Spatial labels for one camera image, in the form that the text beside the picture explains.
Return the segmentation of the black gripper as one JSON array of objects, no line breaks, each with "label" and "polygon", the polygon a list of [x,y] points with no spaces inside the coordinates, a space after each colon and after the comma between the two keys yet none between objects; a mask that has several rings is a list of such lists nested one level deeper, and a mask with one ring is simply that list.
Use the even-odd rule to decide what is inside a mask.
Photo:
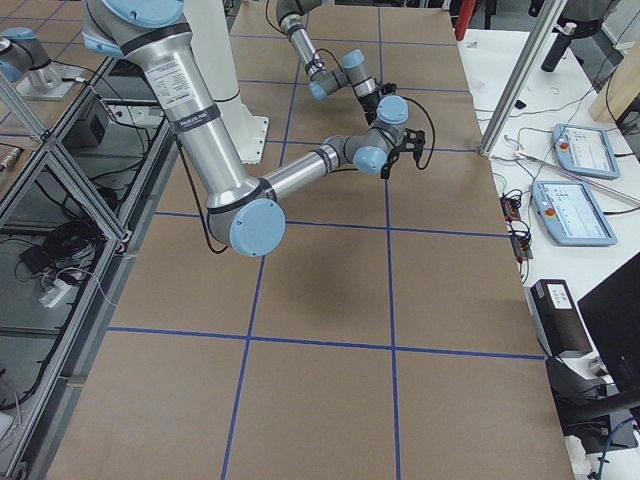
[{"label": "black gripper", "polygon": [[387,82],[384,84],[377,84],[373,89],[368,88],[366,94],[358,94],[357,99],[363,109],[365,119],[368,125],[371,125],[377,118],[377,108],[381,99],[390,94],[396,92],[396,84]]},{"label": "black gripper", "polygon": [[410,153],[416,167],[419,167],[425,146],[425,132],[407,128],[400,143],[393,147],[380,171],[381,179],[389,179],[394,164],[402,153]]}]

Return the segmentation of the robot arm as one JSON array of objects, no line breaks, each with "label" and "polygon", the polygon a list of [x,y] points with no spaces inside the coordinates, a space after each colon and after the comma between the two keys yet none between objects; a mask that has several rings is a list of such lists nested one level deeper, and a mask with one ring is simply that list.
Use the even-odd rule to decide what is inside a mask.
[{"label": "robot arm", "polygon": [[380,101],[385,95],[394,93],[395,87],[375,79],[361,50],[352,50],[338,61],[329,50],[314,46],[303,17],[321,4],[322,1],[277,1],[276,29],[287,37],[304,67],[311,96],[322,101],[342,88],[350,87],[366,122],[371,125],[377,118]]},{"label": "robot arm", "polygon": [[204,229],[220,243],[248,257],[260,257],[281,242],[285,214],[280,199],[344,164],[388,178],[400,154],[420,160],[422,130],[408,128],[411,99],[396,95],[392,83],[378,83],[360,50],[327,71],[302,23],[317,1],[279,1],[276,19],[310,80],[317,100],[349,86],[369,129],[362,135],[333,136],[298,160],[264,177],[249,175],[241,163],[216,101],[191,48],[192,29],[181,1],[86,1],[84,41],[88,49],[137,65],[185,147],[207,197]]}]

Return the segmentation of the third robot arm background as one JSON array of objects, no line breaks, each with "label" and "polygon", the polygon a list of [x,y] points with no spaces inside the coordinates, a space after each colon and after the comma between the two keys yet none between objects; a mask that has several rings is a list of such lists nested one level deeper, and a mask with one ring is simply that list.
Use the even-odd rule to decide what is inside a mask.
[{"label": "third robot arm background", "polygon": [[36,34],[27,27],[1,32],[1,73],[26,99],[60,100],[73,85],[74,71],[57,67]]}]

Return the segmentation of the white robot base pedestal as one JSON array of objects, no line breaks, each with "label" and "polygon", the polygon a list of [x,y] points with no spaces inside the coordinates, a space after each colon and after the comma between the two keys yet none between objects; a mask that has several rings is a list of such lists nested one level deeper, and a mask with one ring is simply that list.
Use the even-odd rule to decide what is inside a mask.
[{"label": "white robot base pedestal", "polygon": [[186,0],[196,63],[244,164],[262,160],[269,119],[253,115],[238,85],[229,29],[221,0]]}]

